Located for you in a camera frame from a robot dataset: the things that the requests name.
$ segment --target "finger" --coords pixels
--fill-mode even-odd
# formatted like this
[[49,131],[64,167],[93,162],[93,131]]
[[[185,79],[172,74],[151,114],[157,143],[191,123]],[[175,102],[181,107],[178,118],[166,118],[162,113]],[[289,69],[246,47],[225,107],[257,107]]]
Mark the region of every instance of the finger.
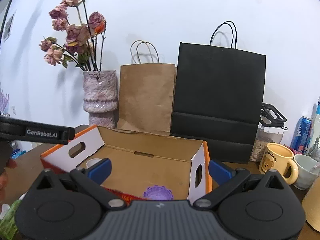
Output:
[[0,175],[0,189],[5,188],[8,184],[8,175],[7,173],[4,171],[2,172],[2,174]]
[[13,159],[9,159],[6,167],[13,169],[13,168],[17,167],[17,163]]

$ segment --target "blue can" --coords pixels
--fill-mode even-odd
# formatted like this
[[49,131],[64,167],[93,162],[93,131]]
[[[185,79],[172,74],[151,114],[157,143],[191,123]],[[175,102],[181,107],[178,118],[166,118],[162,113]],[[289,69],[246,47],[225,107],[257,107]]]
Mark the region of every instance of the blue can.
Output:
[[304,153],[308,147],[308,137],[311,130],[312,121],[309,118],[302,117],[297,130],[294,134],[291,148]]

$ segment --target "box handle hole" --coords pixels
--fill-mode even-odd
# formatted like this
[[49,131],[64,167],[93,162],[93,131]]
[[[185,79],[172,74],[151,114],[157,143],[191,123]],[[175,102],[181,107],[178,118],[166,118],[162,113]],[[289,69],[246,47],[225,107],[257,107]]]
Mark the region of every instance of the box handle hole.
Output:
[[150,154],[150,153],[142,153],[142,152],[134,152],[135,155],[142,155],[142,156],[146,156],[146,157],[150,157],[153,158],[154,155]]
[[198,187],[202,179],[202,165],[200,164],[196,169],[196,183],[195,187]]
[[79,153],[83,152],[85,149],[85,143],[81,142],[78,143],[77,145],[73,146],[70,150],[69,150],[69,156],[71,158],[76,157]]

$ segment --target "brown paper bag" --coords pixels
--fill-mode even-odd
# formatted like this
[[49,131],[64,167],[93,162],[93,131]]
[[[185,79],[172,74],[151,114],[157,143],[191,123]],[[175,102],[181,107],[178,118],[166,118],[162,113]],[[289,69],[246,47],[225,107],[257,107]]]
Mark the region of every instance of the brown paper bag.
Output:
[[[140,41],[137,45],[135,64],[123,65],[120,69],[119,121],[117,128],[123,130],[144,131],[169,135],[175,84],[176,68],[174,64],[159,63],[156,48],[149,42]],[[138,46],[152,45],[156,51],[158,63],[141,64]]]

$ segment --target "black paper bag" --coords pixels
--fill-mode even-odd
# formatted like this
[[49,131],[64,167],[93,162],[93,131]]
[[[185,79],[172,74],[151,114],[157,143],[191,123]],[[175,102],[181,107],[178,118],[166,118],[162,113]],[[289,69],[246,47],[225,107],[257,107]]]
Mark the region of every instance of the black paper bag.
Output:
[[266,56],[236,49],[236,30],[235,38],[234,49],[180,43],[171,135],[206,140],[211,158],[247,163],[260,119]]

